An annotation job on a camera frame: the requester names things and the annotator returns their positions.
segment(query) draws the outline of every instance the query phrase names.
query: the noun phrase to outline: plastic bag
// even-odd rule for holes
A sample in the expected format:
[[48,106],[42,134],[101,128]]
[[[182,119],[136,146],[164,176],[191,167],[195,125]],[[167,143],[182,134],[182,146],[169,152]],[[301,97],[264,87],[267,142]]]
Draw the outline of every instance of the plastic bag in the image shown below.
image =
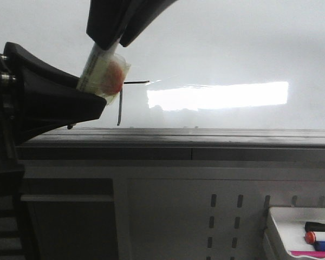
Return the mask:
[[96,43],[89,55],[77,89],[106,99],[111,104],[122,89],[130,64],[114,53],[118,43],[102,50]]

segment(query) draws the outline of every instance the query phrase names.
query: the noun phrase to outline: slot hole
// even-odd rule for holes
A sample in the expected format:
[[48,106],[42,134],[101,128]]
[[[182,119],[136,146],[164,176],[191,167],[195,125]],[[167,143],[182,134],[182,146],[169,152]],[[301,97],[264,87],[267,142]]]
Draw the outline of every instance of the slot hole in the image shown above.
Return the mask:
[[236,248],[237,247],[237,237],[234,237],[232,239],[232,245],[231,245],[232,248]]
[[242,207],[243,206],[243,195],[238,195],[237,199],[237,207]]
[[215,207],[217,203],[217,195],[216,194],[212,194],[211,197],[211,207]]
[[210,217],[210,229],[213,229],[215,226],[215,218],[214,217]]
[[236,217],[235,218],[235,224],[234,224],[234,228],[235,229],[239,229],[239,222],[241,221],[240,217]]
[[207,240],[207,248],[212,248],[212,244],[213,244],[213,238],[209,237]]

